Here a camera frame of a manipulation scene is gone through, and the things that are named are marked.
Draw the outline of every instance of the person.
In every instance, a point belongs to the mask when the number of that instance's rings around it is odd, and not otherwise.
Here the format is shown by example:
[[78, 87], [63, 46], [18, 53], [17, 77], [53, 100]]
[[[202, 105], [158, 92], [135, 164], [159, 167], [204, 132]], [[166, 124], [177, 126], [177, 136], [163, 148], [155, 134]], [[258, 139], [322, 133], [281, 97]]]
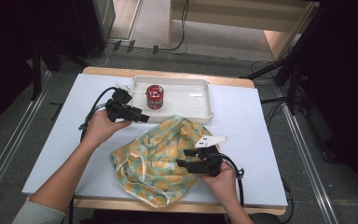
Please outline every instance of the person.
[[[86, 135], [63, 165], [25, 202], [14, 218], [18, 223], [62, 223], [76, 186], [92, 153], [130, 121], [111, 122], [106, 110], [97, 111], [89, 121]], [[253, 223], [238, 203], [235, 172], [224, 162], [216, 177], [200, 175], [223, 205], [233, 224]]]

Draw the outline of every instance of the person's left hand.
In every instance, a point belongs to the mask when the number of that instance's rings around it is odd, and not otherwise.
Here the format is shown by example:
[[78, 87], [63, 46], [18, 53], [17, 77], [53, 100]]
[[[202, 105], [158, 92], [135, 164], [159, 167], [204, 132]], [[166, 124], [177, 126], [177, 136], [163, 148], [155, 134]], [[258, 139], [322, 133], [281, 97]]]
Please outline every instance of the person's left hand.
[[112, 122], [107, 117], [106, 110], [97, 111], [89, 121], [89, 126], [83, 141], [98, 147], [100, 144], [109, 139], [115, 132], [130, 125], [131, 122], [128, 120]]

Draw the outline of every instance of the table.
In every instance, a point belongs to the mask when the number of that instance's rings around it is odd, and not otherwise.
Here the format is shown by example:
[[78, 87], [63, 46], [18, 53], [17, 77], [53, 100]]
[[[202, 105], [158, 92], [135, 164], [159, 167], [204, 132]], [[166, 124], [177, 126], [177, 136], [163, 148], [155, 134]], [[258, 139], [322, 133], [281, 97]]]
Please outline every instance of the table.
[[[186, 0], [171, 0], [172, 20], [181, 20]], [[299, 0], [191, 0], [186, 20], [264, 30], [275, 60], [310, 22], [317, 4]]]
[[[229, 137], [229, 140], [222, 143], [220, 147], [221, 151], [233, 159], [238, 167], [243, 167], [245, 170], [242, 180], [245, 210], [249, 214], [265, 212], [281, 215], [285, 212], [287, 201], [253, 82], [247, 79], [158, 71], [97, 67], [84, 69], [83, 74], [78, 75], [68, 95], [62, 112], [24, 186], [23, 193], [34, 193], [69, 157], [80, 138], [80, 131], [77, 127], [84, 121], [90, 107], [101, 92], [114, 86], [116, 82], [121, 85], [131, 84], [135, 76], [203, 78], [209, 81], [214, 115], [213, 119], [204, 126], [214, 135]], [[235, 97], [224, 102], [225, 106], [220, 106], [222, 103], [219, 102], [223, 102], [222, 97], [226, 97], [227, 94], [235, 95]], [[108, 97], [110, 96], [102, 98], [101, 103], [105, 103]], [[238, 120], [229, 118], [237, 117], [237, 113], [241, 113], [244, 118], [238, 117]], [[238, 123], [243, 124], [245, 120], [255, 122], [249, 121], [247, 128], [239, 127], [240, 132], [232, 128]], [[118, 184], [110, 152], [156, 125], [133, 123], [125, 130], [115, 133], [94, 152], [76, 189], [75, 207], [225, 213], [223, 207], [202, 181], [197, 182], [181, 201], [158, 209], [132, 198]]]

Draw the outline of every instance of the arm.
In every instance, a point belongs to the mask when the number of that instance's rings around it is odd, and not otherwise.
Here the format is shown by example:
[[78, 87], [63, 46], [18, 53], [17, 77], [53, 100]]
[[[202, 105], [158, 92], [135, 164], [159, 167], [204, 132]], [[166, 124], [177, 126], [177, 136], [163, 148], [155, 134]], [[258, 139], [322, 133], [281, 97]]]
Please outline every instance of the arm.
[[130, 124], [130, 121], [117, 123], [110, 121], [105, 110], [96, 112], [89, 122], [81, 143], [65, 163], [36, 191], [30, 202], [65, 212], [92, 153], [112, 134]]
[[200, 175], [200, 178], [209, 186], [214, 197], [225, 208], [231, 223], [253, 224], [237, 199], [236, 175], [225, 162], [222, 162], [220, 174], [216, 177]]

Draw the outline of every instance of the white tabletop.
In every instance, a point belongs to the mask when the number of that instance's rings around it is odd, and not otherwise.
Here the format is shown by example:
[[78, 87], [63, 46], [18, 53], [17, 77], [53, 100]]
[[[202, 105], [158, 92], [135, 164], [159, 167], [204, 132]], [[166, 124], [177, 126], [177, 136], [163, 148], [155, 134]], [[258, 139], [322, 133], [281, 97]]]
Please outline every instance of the white tabletop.
[[[34, 165], [22, 192], [32, 194], [64, 163], [80, 140], [77, 129], [84, 122], [95, 100], [105, 89], [116, 84], [131, 86], [130, 77], [78, 75], [62, 112]], [[106, 103], [113, 92], [100, 101]], [[239, 168], [247, 206], [286, 206], [281, 176], [264, 121], [256, 89], [211, 85], [213, 118], [204, 126], [213, 135], [227, 136], [220, 144]], [[76, 190], [77, 196], [117, 200], [136, 200], [118, 184], [111, 152], [135, 139], [156, 123], [133, 123], [115, 133], [92, 155]], [[185, 203], [217, 203], [200, 180], [181, 200]]]

